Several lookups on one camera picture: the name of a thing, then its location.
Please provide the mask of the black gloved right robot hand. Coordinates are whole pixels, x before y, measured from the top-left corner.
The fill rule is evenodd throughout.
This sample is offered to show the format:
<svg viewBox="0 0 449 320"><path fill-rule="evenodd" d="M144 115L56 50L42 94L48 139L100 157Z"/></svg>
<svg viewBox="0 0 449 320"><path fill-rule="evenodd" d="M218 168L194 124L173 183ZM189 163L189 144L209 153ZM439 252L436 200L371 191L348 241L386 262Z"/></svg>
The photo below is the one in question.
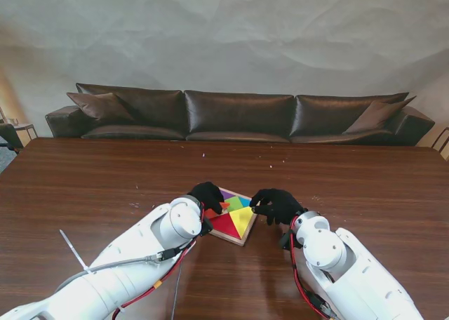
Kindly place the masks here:
<svg viewBox="0 0 449 320"><path fill-rule="evenodd" d="M289 225L295 216L307 212L290 192L275 188L259 190L249 206L255 214L265 216L268 225Z"/></svg>

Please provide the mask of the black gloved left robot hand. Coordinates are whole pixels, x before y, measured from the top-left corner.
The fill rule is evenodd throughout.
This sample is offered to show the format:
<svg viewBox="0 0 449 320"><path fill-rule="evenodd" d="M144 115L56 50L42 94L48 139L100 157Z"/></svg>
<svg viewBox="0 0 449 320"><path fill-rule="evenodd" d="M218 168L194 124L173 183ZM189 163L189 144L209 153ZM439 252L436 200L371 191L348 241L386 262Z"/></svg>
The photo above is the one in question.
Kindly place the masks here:
<svg viewBox="0 0 449 320"><path fill-rule="evenodd" d="M218 215L222 213L221 203L225 202L224 197L219 187L212 182L199 183L187 194L199 201L204 210L212 210Z"/></svg>

